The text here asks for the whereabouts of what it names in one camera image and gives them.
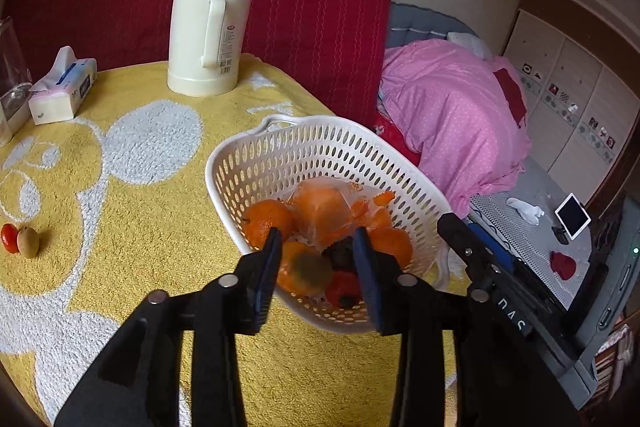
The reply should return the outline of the white tablet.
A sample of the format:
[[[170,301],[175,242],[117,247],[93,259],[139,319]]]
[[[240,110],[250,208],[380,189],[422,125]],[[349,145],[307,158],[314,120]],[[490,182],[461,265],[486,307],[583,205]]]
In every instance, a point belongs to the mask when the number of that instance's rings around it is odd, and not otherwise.
[[[568,193],[554,214],[567,237],[574,241],[590,225],[591,217],[573,193]]]

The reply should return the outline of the cream thermos flask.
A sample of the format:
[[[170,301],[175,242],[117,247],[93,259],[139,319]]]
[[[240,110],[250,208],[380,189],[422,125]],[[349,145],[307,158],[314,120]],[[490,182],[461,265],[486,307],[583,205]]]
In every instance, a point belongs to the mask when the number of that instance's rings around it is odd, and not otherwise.
[[[172,2],[167,69],[171,91],[213,96],[235,88],[250,2]]]

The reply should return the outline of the grey bed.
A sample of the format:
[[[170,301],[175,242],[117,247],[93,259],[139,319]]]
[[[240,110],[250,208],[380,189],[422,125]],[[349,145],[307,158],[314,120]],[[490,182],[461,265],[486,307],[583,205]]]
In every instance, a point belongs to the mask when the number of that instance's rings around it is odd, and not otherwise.
[[[472,52],[488,57],[486,44],[461,20],[410,4],[390,8],[386,46],[445,40],[452,32],[460,32]],[[473,196],[469,219],[510,259],[528,265],[563,309],[574,303],[590,268],[592,221],[575,196],[564,193],[533,158],[524,159],[511,190]]]

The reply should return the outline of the white pillow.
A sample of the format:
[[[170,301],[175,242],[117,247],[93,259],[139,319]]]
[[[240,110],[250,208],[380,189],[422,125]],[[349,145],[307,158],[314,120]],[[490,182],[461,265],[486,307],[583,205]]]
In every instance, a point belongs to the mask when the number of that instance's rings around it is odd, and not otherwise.
[[[468,32],[449,31],[446,39],[457,46],[462,46],[482,61],[491,61],[494,58],[488,45],[476,35]]]

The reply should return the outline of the tissue pack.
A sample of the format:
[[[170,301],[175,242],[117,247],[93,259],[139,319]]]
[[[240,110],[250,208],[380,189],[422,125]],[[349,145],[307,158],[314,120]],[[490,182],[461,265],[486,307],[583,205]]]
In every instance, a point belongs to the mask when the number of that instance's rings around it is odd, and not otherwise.
[[[58,50],[47,73],[30,88],[28,107],[36,126],[72,120],[96,81],[96,60],[77,58],[70,46]]]

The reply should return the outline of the pink duvet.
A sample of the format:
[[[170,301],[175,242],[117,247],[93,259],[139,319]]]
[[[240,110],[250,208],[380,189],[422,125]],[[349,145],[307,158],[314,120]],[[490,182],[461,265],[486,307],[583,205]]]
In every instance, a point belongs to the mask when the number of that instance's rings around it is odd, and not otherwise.
[[[378,101],[460,218],[473,196],[514,187],[530,150],[527,113],[519,128],[494,75],[500,68],[518,84],[526,105],[520,76],[503,56],[482,61],[436,39],[384,53]]]

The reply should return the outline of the lone orange mandarin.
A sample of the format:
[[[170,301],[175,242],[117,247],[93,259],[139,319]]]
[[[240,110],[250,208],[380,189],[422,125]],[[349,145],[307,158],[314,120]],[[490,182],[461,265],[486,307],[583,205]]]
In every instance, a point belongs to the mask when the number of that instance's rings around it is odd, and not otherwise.
[[[393,256],[401,269],[406,269],[411,262],[413,248],[409,234],[398,228],[380,228],[370,232],[372,248],[382,254]]]

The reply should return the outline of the pile mandarin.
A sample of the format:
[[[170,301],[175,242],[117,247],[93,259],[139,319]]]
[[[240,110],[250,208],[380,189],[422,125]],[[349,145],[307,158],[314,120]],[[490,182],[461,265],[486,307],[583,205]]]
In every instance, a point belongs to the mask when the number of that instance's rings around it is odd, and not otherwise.
[[[295,220],[292,211],[277,199],[265,199],[255,202],[244,212],[242,230],[247,242],[253,248],[264,247],[272,228],[280,231],[286,241],[295,231]]]
[[[324,293],[332,277],[331,262],[314,248],[297,241],[284,243],[277,277],[284,291],[317,297]]]

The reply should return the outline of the yellow white towel tablecloth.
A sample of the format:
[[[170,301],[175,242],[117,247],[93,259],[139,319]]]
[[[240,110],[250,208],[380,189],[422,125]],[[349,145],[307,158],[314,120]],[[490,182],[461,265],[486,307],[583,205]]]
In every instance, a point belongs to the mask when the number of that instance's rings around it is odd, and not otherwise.
[[[196,291],[234,268],[205,185],[213,149],[266,116],[323,112],[252,56],[217,98],[171,92],[157,62],[100,72],[73,120],[26,124],[2,148],[1,219],[34,228],[40,251],[1,257],[1,362],[39,424],[150,291]],[[384,426],[398,348],[320,331],[274,300],[260,333],[238,340],[248,422]]]

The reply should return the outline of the red tomato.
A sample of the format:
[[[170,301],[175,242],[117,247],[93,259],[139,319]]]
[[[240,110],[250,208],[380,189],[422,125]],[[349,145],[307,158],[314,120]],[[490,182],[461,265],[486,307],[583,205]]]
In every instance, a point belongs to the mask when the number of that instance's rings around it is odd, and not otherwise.
[[[17,234],[18,228],[12,223],[8,222],[2,225],[0,230],[0,239],[2,246],[9,254],[17,254]]]
[[[357,306],[362,299],[357,275],[345,271],[334,271],[324,295],[326,295],[326,301],[334,308],[352,309]]]

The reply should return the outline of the white plastic basket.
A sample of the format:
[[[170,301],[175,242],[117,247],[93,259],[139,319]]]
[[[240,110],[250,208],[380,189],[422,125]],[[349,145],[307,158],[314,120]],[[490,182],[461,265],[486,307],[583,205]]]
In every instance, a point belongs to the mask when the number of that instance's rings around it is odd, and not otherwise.
[[[242,254],[255,246],[250,208],[263,200],[288,207],[293,241],[320,253],[358,227],[396,230],[410,251],[405,272],[438,271],[448,284],[448,246],[437,222],[450,212],[439,189],[372,131],[334,116],[271,115],[221,142],[210,154],[205,183],[222,223]]]

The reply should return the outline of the white sock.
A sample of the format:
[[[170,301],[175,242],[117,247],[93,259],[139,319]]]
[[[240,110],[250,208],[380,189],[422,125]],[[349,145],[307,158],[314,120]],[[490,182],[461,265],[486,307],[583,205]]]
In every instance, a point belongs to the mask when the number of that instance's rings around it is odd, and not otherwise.
[[[523,221],[533,227],[539,225],[540,219],[544,217],[544,210],[539,206],[530,205],[529,202],[515,197],[509,197],[506,200],[506,205],[514,209]]]

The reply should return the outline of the orange plastic snack bag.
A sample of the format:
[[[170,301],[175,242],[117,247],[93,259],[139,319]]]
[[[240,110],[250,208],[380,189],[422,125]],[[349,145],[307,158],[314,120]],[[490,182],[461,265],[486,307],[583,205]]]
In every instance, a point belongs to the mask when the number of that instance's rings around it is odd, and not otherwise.
[[[390,228],[390,204],[395,198],[394,191],[316,176],[296,186],[288,199],[288,207],[292,210],[297,234],[323,251],[360,227],[368,232]]]

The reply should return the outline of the red garment on duvet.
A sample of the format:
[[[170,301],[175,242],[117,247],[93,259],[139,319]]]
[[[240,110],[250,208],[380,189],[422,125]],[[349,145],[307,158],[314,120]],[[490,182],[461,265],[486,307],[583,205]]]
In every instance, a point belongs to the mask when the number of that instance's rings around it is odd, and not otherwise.
[[[521,128],[526,117],[527,109],[520,87],[518,87],[518,84],[505,68],[496,70],[494,75],[500,84],[515,124]]]

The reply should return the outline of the white wardrobe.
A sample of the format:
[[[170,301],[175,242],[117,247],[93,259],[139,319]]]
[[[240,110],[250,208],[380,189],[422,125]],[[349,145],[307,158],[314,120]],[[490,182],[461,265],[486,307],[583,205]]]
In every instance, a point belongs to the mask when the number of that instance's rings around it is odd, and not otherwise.
[[[530,155],[594,215],[639,165],[639,37],[593,0],[520,0],[503,54],[520,75]]]

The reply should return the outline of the red cloth on bed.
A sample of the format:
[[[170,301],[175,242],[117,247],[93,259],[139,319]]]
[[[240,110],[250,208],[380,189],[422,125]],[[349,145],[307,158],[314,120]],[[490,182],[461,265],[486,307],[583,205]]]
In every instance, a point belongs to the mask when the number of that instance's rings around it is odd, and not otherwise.
[[[562,280],[568,281],[574,277],[577,271],[577,263],[570,256],[559,253],[559,251],[551,251],[550,268]]]

